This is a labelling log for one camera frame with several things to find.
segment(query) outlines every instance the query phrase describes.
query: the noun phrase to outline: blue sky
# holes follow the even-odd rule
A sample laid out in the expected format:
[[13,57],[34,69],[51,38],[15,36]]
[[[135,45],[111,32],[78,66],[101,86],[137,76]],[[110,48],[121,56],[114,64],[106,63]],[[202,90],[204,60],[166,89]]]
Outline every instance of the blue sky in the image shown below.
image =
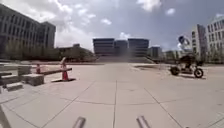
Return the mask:
[[224,0],[1,0],[40,22],[57,26],[56,46],[92,49],[92,38],[138,37],[176,49],[179,35],[224,14]]

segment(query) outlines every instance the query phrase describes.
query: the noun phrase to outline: person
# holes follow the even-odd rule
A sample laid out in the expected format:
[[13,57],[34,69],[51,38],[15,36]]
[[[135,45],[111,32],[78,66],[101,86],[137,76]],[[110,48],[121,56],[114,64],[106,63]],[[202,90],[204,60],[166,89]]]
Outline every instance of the person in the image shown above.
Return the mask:
[[190,70],[191,63],[194,61],[193,50],[190,45],[190,42],[183,36],[179,37],[178,41],[178,48],[181,53],[181,58],[179,62],[181,64],[185,63],[185,69],[182,68],[182,70]]

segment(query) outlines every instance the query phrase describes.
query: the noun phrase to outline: ground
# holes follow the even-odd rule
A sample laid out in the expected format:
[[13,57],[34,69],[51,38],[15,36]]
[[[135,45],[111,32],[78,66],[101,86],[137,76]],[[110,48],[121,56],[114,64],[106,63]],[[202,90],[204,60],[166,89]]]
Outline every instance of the ground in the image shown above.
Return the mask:
[[138,128],[143,115],[151,128],[223,128],[224,67],[204,67],[203,79],[171,76],[164,67],[138,69],[130,63],[76,65],[76,81],[3,93],[0,103],[12,128]]

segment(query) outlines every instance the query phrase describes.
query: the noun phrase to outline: office building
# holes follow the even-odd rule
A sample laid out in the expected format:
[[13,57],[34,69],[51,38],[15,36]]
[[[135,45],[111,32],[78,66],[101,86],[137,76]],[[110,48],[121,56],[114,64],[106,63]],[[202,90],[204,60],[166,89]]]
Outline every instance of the office building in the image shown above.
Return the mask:
[[97,56],[133,56],[145,57],[149,46],[147,39],[115,40],[113,38],[93,39]]
[[197,24],[191,32],[192,48],[199,60],[206,60],[207,40],[206,29],[204,26]]
[[126,56],[128,51],[127,40],[116,40],[114,42],[115,56]]
[[28,52],[39,46],[54,47],[56,27],[49,23],[39,23],[3,4],[0,4],[0,46],[15,43],[17,47],[26,47]]
[[135,57],[144,57],[147,55],[149,40],[147,39],[128,39],[129,54]]
[[224,17],[216,18],[207,26],[210,59],[224,60]]
[[114,56],[114,39],[93,39],[94,52],[97,56]]
[[162,59],[163,58],[162,48],[159,46],[150,47],[148,49],[148,55],[152,59]]

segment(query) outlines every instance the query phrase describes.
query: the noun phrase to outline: orange traffic cone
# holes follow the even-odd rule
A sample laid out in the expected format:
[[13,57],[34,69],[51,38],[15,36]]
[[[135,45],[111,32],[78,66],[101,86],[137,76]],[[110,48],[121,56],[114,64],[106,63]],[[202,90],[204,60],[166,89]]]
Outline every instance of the orange traffic cone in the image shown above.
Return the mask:
[[40,64],[37,64],[36,73],[40,74]]
[[62,63],[62,69],[65,70],[65,71],[62,72],[62,80],[63,81],[69,81],[68,73],[66,71],[66,64],[65,63]]

